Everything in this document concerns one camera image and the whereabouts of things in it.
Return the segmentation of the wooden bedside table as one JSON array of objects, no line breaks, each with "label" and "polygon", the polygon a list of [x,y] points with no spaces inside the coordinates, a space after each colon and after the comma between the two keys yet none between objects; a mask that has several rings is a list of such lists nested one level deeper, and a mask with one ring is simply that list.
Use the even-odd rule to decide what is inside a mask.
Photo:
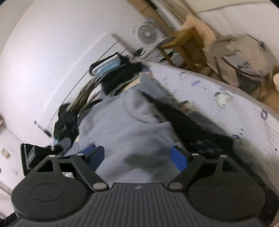
[{"label": "wooden bedside table", "polygon": [[158,46],[158,50],[171,66],[175,66],[166,50],[177,51],[183,59],[183,63],[190,71],[199,72],[206,66],[206,58],[203,53],[203,40],[194,27],[186,28],[170,34],[169,42]]}]

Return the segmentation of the beige bag on floor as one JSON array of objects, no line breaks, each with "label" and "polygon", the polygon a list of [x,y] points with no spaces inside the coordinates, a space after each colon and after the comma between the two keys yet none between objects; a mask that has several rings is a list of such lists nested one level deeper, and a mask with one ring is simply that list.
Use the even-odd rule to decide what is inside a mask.
[{"label": "beige bag on floor", "polygon": [[264,88],[273,73],[275,56],[251,35],[226,35],[203,48],[208,66],[223,82],[250,94]]}]

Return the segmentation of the dark dotted folded garment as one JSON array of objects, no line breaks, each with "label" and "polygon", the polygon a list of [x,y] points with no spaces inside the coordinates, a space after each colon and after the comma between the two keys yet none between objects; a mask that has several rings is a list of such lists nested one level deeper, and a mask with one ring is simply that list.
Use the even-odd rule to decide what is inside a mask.
[{"label": "dark dotted folded garment", "polygon": [[152,98],[146,93],[142,94],[171,123],[188,152],[205,156],[231,156],[234,154],[233,140],[230,137],[204,130],[182,111]]}]

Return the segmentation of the grey quilted bedspread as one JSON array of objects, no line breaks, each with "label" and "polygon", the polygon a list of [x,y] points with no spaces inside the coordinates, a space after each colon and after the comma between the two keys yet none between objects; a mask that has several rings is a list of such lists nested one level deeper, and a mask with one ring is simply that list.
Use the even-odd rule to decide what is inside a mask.
[{"label": "grey quilted bedspread", "polygon": [[147,75],[139,76],[139,83],[133,85],[126,91],[123,91],[120,95],[121,100],[127,104],[145,105],[150,103],[146,98],[151,97],[155,100],[161,101],[165,104],[172,105],[174,101],[168,92],[159,83]]}]

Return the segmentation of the stack of folded clothes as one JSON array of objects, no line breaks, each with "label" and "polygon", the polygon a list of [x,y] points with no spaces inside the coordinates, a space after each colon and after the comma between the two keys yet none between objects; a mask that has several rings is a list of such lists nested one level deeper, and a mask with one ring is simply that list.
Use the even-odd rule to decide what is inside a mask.
[{"label": "stack of folded clothes", "polygon": [[103,92],[109,95],[118,86],[133,79],[142,69],[140,62],[132,62],[128,57],[116,52],[91,64],[89,74],[95,78],[97,85],[101,85]]}]

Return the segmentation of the white fan heater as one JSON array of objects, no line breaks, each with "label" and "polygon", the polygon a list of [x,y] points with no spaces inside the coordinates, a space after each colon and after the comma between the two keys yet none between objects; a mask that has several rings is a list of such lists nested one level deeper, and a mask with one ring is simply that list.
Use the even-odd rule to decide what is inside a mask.
[{"label": "white fan heater", "polygon": [[153,21],[145,21],[142,25],[134,27],[131,34],[144,50],[154,48],[165,38],[165,34]]}]

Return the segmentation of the white patterned mattress side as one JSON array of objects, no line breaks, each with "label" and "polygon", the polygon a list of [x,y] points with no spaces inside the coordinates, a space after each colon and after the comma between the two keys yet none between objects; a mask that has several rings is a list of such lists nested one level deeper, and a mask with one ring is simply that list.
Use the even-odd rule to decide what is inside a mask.
[{"label": "white patterned mattress side", "polygon": [[239,88],[166,64],[147,63],[177,101],[189,101],[234,139],[236,154],[278,190],[278,113]]}]

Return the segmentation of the black clothes pile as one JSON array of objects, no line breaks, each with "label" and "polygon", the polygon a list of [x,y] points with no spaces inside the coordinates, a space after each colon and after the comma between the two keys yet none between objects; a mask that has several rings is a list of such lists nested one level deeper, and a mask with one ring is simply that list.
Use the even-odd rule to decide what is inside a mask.
[{"label": "black clothes pile", "polygon": [[58,121],[55,123],[53,135],[57,141],[68,138],[73,145],[76,137],[78,137],[78,114],[67,111],[69,105],[70,103],[65,103],[59,107]]}]

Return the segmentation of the grey sweatshirt with dark collar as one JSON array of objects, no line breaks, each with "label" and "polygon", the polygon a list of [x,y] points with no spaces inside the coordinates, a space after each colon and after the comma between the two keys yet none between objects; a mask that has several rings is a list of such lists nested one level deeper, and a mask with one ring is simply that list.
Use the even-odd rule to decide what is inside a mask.
[{"label": "grey sweatshirt with dark collar", "polygon": [[137,90],[96,104],[78,129],[78,141],[67,155],[90,145],[104,147],[105,157],[96,173],[109,185],[167,184],[179,174],[170,151],[181,142],[171,123]]}]

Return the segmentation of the brown folded garment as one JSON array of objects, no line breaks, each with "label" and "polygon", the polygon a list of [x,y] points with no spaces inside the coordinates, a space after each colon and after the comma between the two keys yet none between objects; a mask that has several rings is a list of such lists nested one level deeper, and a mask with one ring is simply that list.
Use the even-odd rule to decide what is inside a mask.
[{"label": "brown folded garment", "polygon": [[94,90],[95,86],[96,86],[95,79],[91,79],[89,82],[87,82],[87,84],[84,85],[83,88],[81,88],[75,100],[67,107],[66,111],[73,112],[73,113],[80,112],[82,107],[84,107],[84,105],[87,103],[88,98],[91,92]]}]

